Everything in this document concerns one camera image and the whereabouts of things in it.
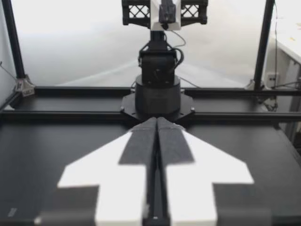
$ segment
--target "wire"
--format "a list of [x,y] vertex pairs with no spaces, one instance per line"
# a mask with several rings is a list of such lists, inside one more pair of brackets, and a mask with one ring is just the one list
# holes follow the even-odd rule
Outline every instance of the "wire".
[[181,35],[179,35],[179,34],[178,34],[177,32],[175,32],[175,31],[170,31],[170,32],[174,33],[176,36],[178,36],[178,37],[179,37],[180,39],[182,39],[183,42],[184,42],[182,45],[177,45],[177,46],[174,46],[173,48],[186,46],[187,42],[186,42],[186,40],[185,40]]
[[134,88],[136,84],[136,81],[133,82],[133,84],[131,85],[131,88]]
[[174,69],[176,69],[181,63],[183,63],[183,61],[184,61],[184,53],[179,48],[173,47],[173,49],[176,50],[176,51],[179,51],[180,54],[181,54],[180,60],[178,60],[177,63],[175,64],[175,66],[174,66]]
[[293,82],[289,82],[289,83],[285,83],[285,84],[277,85],[277,86],[274,86],[274,87],[272,87],[272,89],[274,89],[274,88],[278,88],[278,87],[287,86],[287,85],[297,84],[297,83],[300,83],[300,81],[293,81]]
[[183,81],[185,81],[185,82],[187,82],[187,83],[189,83],[190,85],[193,85],[194,87],[196,87],[196,88],[200,88],[201,89],[201,87],[200,86],[198,86],[198,85],[196,85],[196,84],[194,84],[194,83],[192,83],[191,81],[188,81],[187,79],[184,79],[184,78],[182,78],[182,77],[179,77],[181,80],[183,80]]
[[276,22],[275,22],[275,45],[276,45],[276,52],[275,52],[275,80],[274,86],[277,85],[277,73],[278,73],[278,33],[277,33],[277,26],[278,26],[278,8],[276,1],[274,2],[275,10],[276,10]]
[[0,61],[0,67],[2,68],[2,70],[4,70],[9,76],[11,76],[14,80],[17,80],[8,70],[6,70],[3,66],[2,66],[2,61]]

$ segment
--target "power outlet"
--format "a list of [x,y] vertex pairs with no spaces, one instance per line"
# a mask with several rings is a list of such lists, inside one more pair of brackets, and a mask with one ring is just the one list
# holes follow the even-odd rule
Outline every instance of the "power outlet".
[[274,72],[269,72],[266,75],[266,86],[271,88],[274,87],[275,84],[277,85],[277,80],[279,78],[279,74],[275,74]]

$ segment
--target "black cylindrical base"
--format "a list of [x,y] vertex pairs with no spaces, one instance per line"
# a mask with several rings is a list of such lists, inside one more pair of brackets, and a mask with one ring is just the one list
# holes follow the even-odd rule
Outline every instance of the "black cylindrical base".
[[180,80],[175,76],[173,85],[168,87],[148,87],[143,85],[142,76],[136,79],[136,110],[143,114],[167,115],[181,108]]

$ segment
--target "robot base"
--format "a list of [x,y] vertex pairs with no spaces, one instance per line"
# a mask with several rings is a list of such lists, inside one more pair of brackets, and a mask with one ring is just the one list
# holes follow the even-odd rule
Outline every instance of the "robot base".
[[193,99],[181,93],[177,76],[173,85],[164,88],[145,86],[142,77],[138,76],[135,93],[123,98],[121,110],[140,121],[150,117],[176,121],[194,113]]

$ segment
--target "white backdrop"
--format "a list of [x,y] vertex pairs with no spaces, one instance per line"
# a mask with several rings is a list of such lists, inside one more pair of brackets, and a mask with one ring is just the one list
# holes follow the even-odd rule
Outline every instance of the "white backdrop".
[[[177,74],[202,87],[253,77],[264,0],[210,0],[208,25],[184,27]],[[149,31],[122,25],[121,0],[13,0],[24,66],[38,85],[129,86]],[[181,44],[168,33],[171,45]]]
[[[3,67],[10,71],[10,73],[13,75],[15,74],[12,55],[9,48],[9,40],[3,14],[2,1],[0,1],[0,61],[3,62]],[[12,93],[14,85],[14,79],[12,79],[0,68],[0,105]]]

